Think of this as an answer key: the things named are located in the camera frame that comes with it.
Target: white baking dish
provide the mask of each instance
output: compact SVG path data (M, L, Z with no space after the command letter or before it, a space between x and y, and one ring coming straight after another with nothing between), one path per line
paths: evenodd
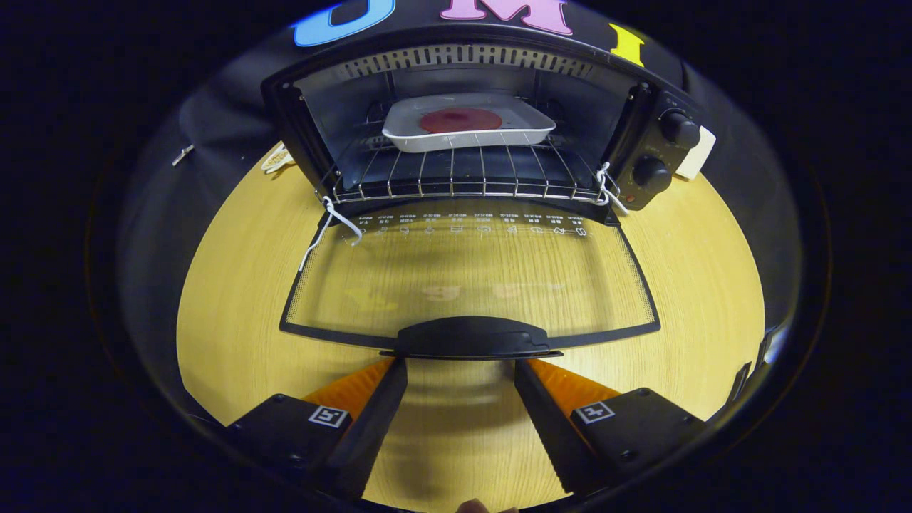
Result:
M495 130L431 133L421 128L421 117L442 109L484 109L501 117ZM554 129L554 121L512 96L465 93L423 96L393 104L383 123L383 135L403 152L422 153L450 148L538 144Z

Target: black background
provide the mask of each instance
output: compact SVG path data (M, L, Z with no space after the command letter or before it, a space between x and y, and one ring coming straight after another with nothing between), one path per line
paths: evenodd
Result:
M99 169L124 162L230 57L306 14L272 0L216 7L82 2L8 7L7 137L17 236L5 372L4 486L21 510L263 510L295 497L214 466L162 429L105 356L83 278ZM898 293L908 7L871 2L605 7L715 79L819 176L834 230L834 297L793 391L746 441L618 508L898 510L908 471ZM306 510L300 505L297 509Z

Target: wooden table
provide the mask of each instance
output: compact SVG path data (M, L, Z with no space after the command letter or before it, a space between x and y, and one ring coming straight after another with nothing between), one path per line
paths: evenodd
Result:
M279 330L324 210L295 166L265 175L261 163L206 231L178 313L184 386L223 424L274 393L303 397L380 359L376 350ZM702 175L676 179L621 223L661 330L565 350L550 362L620 392L649 387L707 419L725 403L735 373L756 359L762 338L751 250ZM449 513L473 497L492 511L564 497L510 369L496 361L409 361L409 388L364 498Z

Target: wire rack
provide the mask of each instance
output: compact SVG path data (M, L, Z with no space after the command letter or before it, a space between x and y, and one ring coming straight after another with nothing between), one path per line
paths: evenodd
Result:
M516 197L605 201L587 159L553 131L538 144L401 152L379 134L387 106L377 106L362 130L317 186L336 204L424 197Z

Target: black knob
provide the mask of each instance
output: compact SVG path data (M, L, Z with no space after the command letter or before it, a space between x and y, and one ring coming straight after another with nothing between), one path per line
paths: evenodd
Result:
M662 116L662 135L668 142L689 150L700 142L700 126L680 112Z
M671 185L671 171L656 157L643 157L633 168L633 179L650 194L658 194Z

